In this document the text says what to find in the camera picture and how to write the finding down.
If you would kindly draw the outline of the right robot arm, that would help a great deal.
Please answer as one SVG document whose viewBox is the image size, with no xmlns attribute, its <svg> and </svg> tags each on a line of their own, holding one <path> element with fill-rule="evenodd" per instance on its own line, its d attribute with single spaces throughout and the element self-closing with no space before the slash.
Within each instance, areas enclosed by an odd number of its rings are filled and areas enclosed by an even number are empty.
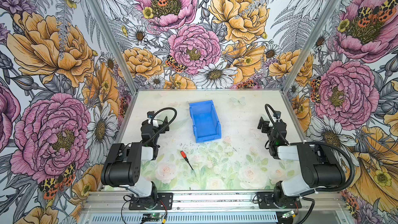
<svg viewBox="0 0 398 224">
<path fill-rule="evenodd" d="M 259 205 L 271 203 L 276 208 L 300 207 L 300 197 L 314 194 L 320 189 L 340 191 L 346 182 L 346 175 L 336 160 L 336 147 L 327 144 L 310 144 L 309 142 L 288 143 L 287 124 L 280 118 L 280 112 L 270 121 L 261 117 L 258 129 L 267 134 L 265 148 L 272 158 L 293 160 L 300 165 L 298 175 L 287 180 L 279 180 L 271 194 L 258 194 Z"/>
</svg>

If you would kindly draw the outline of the red handled screwdriver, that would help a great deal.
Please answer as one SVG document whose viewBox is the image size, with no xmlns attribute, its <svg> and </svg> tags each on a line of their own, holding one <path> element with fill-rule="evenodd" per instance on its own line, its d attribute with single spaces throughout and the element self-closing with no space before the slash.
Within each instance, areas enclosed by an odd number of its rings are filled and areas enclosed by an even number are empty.
<svg viewBox="0 0 398 224">
<path fill-rule="evenodd" d="M 181 156 L 183 157 L 183 159 L 185 160 L 185 162 L 189 165 L 189 167 L 191 168 L 191 170 L 193 170 L 193 167 L 191 166 L 191 164 L 190 164 L 190 162 L 189 162 L 189 159 L 188 159 L 187 155 L 185 154 L 185 152 L 184 152 L 184 151 L 181 151 L 180 154 L 181 154 Z"/>
</svg>

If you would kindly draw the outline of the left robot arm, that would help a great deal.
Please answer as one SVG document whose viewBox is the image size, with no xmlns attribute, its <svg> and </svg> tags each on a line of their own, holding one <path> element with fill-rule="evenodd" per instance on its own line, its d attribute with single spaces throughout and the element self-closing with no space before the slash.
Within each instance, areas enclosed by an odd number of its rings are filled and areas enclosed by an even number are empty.
<svg viewBox="0 0 398 224">
<path fill-rule="evenodd" d="M 101 171 L 101 183 L 131 192 L 136 207 L 154 209 L 160 203 L 154 182 L 141 175 L 141 166 L 142 162 L 156 160 L 159 136 L 170 130 L 168 118 L 156 119 L 165 110 L 147 113 L 148 119 L 141 126 L 141 141 L 112 144 Z"/>
</svg>

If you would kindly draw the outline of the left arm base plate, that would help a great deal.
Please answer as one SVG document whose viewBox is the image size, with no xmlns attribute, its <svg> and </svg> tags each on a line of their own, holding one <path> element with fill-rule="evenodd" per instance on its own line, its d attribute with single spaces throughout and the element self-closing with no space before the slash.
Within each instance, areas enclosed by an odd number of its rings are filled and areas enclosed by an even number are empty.
<svg viewBox="0 0 398 224">
<path fill-rule="evenodd" d="M 158 193 L 157 196 L 133 198 L 129 204 L 131 211 L 171 210 L 173 193 Z"/>
</svg>

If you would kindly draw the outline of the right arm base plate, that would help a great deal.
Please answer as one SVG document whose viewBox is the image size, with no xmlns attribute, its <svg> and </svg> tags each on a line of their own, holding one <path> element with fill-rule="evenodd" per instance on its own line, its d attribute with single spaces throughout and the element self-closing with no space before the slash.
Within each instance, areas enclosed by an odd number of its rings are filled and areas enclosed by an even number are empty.
<svg viewBox="0 0 398 224">
<path fill-rule="evenodd" d="M 272 192 L 259 192 L 255 195 L 253 203 L 257 203 L 259 209 L 300 209 L 302 208 L 299 198 L 277 196 Z"/>
</svg>

